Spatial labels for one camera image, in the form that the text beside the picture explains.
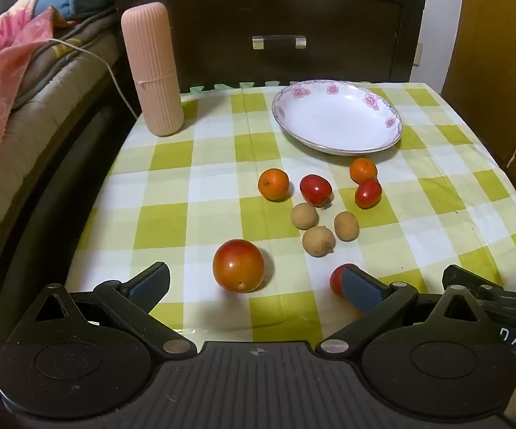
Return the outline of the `red cherry tomato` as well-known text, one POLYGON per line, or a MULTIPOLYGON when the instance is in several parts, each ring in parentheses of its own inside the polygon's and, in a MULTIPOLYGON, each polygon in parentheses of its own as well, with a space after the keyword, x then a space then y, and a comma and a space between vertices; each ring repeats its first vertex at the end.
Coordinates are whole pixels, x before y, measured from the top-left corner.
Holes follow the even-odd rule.
POLYGON ((355 192, 355 203, 363 209, 368 209, 380 202, 382 187, 376 179, 362 181, 355 192))
POLYGON ((331 202, 333 189, 324 177, 308 174, 300 181, 300 192, 307 203, 315 207, 325 207, 331 202))
POLYGON ((344 265, 340 265, 332 272, 332 274, 330 276, 330 280, 329 280, 330 289, 338 297, 344 298, 344 292, 342 291, 342 286, 341 286, 341 277, 342 277, 342 274, 344 273, 344 270, 346 268, 351 268, 351 267, 354 267, 353 263, 345 263, 344 265))

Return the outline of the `brown longan fruit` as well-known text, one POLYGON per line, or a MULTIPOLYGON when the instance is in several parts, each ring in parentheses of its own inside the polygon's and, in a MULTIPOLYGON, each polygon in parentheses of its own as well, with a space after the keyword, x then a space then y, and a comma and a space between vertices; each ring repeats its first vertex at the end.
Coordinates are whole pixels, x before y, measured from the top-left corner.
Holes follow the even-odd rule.
POLYGON ((357 217, 349 212, 343 211, 334 219, 335 234, 342 241, 353 241, 360 233, 360 225, 357 217))
POLYGON ((303 234, 302 244, 307 254, 314 258, 322 258, 334 251, 336 239, 328 228, 316 226, 303 234))
POLYGON ((290 212, 292 224, 300 231, 307 231, 318 224, 318 214, 316 209, 306 203, 295 205, 290 212))

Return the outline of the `large red tomato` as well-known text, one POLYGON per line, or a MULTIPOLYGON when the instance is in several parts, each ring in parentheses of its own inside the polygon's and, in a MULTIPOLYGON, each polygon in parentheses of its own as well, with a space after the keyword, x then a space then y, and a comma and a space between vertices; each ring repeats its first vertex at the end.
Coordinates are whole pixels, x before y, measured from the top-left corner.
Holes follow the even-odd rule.
POLYGON ((265 279, 265 261, 251 242, 231 239, 213 257, 213 276, 217 284, 236 294, 258 289, 265 279))

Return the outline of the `small orange tangerine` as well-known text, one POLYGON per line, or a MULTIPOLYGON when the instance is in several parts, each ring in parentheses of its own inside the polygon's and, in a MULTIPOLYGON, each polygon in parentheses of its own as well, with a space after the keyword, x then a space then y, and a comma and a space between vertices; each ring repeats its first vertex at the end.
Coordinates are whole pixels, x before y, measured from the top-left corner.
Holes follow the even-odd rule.
POLYGON ((258 179, 258 191, 271 202, 282 201, 289 192, 289 177, 280 168, 263 171, 258 179))
POLYGON ((366 180, 375 180, 378 178, 378 168, 369 158, 356 158, 349 166, 350 178, 361 184, 366 180))

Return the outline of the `green white checkered tablecloth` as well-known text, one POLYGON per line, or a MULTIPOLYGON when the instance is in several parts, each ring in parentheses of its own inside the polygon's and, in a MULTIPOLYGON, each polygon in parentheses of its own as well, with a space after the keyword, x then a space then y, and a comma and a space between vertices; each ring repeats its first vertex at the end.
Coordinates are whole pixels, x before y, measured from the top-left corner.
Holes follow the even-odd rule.
POLYGON ((423 84, 378 84, 401 115, 374 155, 380 201, 360 208, 347 157, 296 142, 273 119, 276 89, 188 95, 166 138, 138 121, 94 203, 70 291, 165 262, 154 316, 197 344, 317 343, 355 310, 334 291, 346 263, 385 283, 442 290, 446 266, 516 291, 516 191, 466 123, 423 84))

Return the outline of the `white floral ceramic plate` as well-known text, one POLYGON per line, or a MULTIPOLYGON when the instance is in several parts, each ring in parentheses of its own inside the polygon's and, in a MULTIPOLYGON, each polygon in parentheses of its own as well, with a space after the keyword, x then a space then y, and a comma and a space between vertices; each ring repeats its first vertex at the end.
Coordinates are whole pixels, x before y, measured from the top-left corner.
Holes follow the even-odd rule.
POLYGON ((384 151, 401 139, 401 115, 382 96, 352 82, 314 79, 285 86, 272 101, 284 133, 336 156, 384 151))

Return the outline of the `brown wooden wardrobe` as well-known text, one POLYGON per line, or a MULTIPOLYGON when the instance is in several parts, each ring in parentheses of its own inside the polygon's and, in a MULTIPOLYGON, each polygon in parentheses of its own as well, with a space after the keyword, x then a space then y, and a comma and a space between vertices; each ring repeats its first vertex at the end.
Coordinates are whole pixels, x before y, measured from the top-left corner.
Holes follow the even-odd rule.
POLYGON ((463 0, 442 89, 516 185, 516 0, 463 0))

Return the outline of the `green foam puzzle mat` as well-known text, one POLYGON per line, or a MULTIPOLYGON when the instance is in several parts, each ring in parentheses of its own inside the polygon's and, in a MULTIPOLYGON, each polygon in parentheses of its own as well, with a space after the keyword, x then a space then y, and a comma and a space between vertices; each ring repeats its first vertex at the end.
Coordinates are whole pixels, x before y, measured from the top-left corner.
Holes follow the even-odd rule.
POLYGON ((215 91, 215 90, 232 90, 232 89, 245 89, 245 88, 258 88, 258 87, 285 87, 288 85, 294 85, 296 82, 291 80, 290 82, 280 82, 279 80, 268 80, 267 82, 235 82, 235 83, 215 83, 211 85, 195 85, 191 86, 188 90, 188 94, 197 94, 201 92, 215 91))

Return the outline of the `pink ribbed cylindrical container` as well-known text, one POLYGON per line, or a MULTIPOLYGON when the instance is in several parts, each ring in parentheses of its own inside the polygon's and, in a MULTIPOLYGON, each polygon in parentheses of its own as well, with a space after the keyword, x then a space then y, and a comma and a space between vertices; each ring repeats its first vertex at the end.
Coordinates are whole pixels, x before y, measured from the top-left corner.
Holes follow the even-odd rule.
POLYGON ((121 27, 145 124, 157 137, 172 135, 184 114, 168 11, 159 2, 135 6, 122 14, 121 27))

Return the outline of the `dark wooden cabinet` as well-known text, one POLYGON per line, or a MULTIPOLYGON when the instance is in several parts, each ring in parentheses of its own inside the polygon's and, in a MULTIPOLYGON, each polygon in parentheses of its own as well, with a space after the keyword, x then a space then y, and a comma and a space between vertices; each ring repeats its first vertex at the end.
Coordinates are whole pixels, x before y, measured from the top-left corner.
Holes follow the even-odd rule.
POLYGON ((115 0, 169 14, 181 92, 235 82, 408 82, 426 0, 115 0), (253 50, 252 36, 296 35, 306 49, 253 50))

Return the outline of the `beige wall socket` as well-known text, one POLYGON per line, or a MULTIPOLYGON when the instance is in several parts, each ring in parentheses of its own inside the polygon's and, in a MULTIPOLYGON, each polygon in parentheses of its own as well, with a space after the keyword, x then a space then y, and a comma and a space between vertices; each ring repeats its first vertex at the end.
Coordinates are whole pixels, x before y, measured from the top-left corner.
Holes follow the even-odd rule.
POLYGON ((421 64, 423 46, 424 45, 422 43, 417 44, 417 47, 415 49, 414 59, 413 59, 413 67, 419 67, 421 64))

